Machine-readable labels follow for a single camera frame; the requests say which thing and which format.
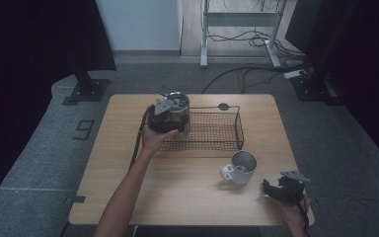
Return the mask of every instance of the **floor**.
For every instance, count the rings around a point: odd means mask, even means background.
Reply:
[[[226,7],[233,11],[237,2],[215,0],[211,6],[215,4],[223,11],[227,11]],[[258,1],[252,1],[247,9],[253,9],[256,3]],[[69,76],[55,83],[47,112],[0,186],[0,236],[93,236],[96,226],[69,224],[68,215],[111,95],[170,91],[199,94],[218,75],[243,68],[245,63],[269,66],[265,54],[256,48],[247,47],[246,50],[253,52],[245,54],[244,49],[234,46],[229,51],[218,49],[217,56],[209,60],[208,68],[201,69],[196,56],[199,55],[197,44],[193,45],[192,52],[183,44],[181,57],[115,55],[117,72],[90,72],[93,79],[111,81],[101,102],[62,106],[75,87],[76,79]],[[214,44],[216,42],[209,45],[212,55]],[[239,50],[244,51],[243,55],[233,57],[232,53],[237,54]],[[237,73],[225,73],[206,93],[240,93]],[[201,78],[203,83],[192,83],[195,78]],[[379,149],[347,108],[298,101],[290,81],[281,73],[258,70],[249,73],[246,82],[253,85],[246,93],[275,97],[299,171],[312,180],[306,187],[316,217],[310,227],[311,236],[379,236]],[[94,122],[92,132],[88,139],[74,139],[86,135],[86,131],[77,129],[84,120]],[[214,227],[201,231],[199,228],[139,227],[137,236],[189,236],[191,233],[196,236],[200,233],[204,236],[214,236],[214,233],[288,236],[283,226],[232,228],[228,232]]]
[[[264,5],[261,0],[211,0],[209,2],[209,12],[220,13],[259,13],[275,12],[277,3],[280,0],[266,0]],[[283,12],[283,17],[278,28],[276,38],[281,40],[284,46],[295,49],[285,41],[285,33],[294,11],[297,0],[287,0]],[[200,54],[200,44],[202,39],[202,20],[201,12],[203,5],[201,0],[183,0],[184,25],[182,38],[182,56],[198,56]],[[209,38],[207,41],[208,55],[210,56],[239,56],[239,57],[268,57],[268,53],[263,46],[251,46],[248,40],[251,39],[257,31],[259,33],[271,35],[271,27],[254,28],[254,27],[210,27],[209,34],[216,36]],[[222,40],[224,38],[241,37],[237,40]],[[261,40],[255,40],[256,44],[263,44]]]

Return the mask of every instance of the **mug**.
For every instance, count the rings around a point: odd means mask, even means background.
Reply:
[[[249,151],[235,152],[230,164],[220,170],[225,180],[231,180],[237,185],[246,185],[257,169],[257,158]]]

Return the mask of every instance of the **black panel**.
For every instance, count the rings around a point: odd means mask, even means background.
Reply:
[[[311,26],[308,21],[314,17]],[[330,78],[342,102],[379,147],[379,4],[299,0],[286,38],[315,66],[309,89],[319,92]]]
[[[0,1],[0,184],[51,100],[51,85],[73,73],[115,70],[93,0]]]

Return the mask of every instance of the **wire mesh rack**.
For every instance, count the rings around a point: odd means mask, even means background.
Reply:
[[[244,144],[240,107],[190,108],[190,133],[164,142],[160,150],[241,150]]]

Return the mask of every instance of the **stand base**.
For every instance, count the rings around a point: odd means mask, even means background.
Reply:
[[[290,79],[294,91],[299,101],[323,102],[325,101],[324,91],[311,89],[312,83],[308,77],[295,77]]]
[[[100,102],[110,84],[109,79],[93,79],[91,91],[84,91],[79,84],[75,86],[70,97],[66,97],[63,106],[77,106],[79,102]]]
[[[325,79],[320,87],[312,86],[308,77],[295,77],[290,81],[299,101],[326,102],[329,106],[343,106],[341,98],[328,79]]]

